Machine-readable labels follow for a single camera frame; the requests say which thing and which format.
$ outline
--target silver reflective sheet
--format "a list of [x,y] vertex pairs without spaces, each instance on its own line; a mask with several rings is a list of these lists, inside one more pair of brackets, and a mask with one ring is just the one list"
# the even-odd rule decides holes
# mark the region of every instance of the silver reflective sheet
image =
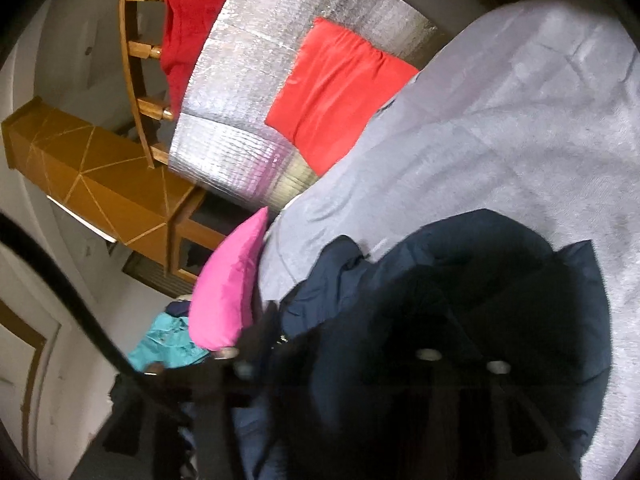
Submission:
[[169,166],[249,208],[281,209],[317,176],[264,119],[314,18],[422,68],[444,35],[401,0],[227,0],[191,75]]

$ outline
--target turquoise garment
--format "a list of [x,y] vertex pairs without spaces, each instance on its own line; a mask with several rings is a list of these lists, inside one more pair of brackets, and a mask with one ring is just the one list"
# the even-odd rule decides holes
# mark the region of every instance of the turquoise garment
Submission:
[[191,340],[188,325],[186,316],[159,314],[142,341],[129,354],[129,362],[142,372],[154,362],[162,362],[166,368],[177,368],[201,361],[209,351],[196,346]]

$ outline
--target bed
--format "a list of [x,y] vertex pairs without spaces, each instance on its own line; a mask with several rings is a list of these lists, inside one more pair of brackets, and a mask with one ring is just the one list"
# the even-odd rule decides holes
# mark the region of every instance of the bed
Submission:
[[527,0],[479,18],[276,218],[262,300],[283,298],[340,234],[377,260],[421,225],[482,207],[557,248],[592,239],[614,367],[582,477],[613,478],[640,437],[639,84],[638,51],[598,0]]

